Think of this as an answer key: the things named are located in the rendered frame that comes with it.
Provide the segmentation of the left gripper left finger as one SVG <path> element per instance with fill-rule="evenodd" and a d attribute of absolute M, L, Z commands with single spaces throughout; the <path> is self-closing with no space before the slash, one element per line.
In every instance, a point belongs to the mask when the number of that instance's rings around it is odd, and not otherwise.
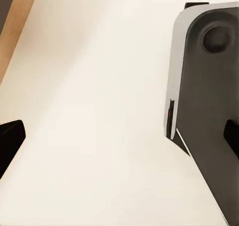
<path fill-rule="evenodd" d="M 0 125 L 0 179 L 26 138 L 21 119 Z"/>

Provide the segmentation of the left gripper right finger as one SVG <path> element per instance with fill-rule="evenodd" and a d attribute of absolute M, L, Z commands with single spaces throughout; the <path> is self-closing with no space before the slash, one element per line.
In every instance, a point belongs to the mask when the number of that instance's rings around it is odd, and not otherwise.
<path fill-rule="evenodd" d="M 228 119 L 223 137 L 239 159 L 239 121 Z"/>

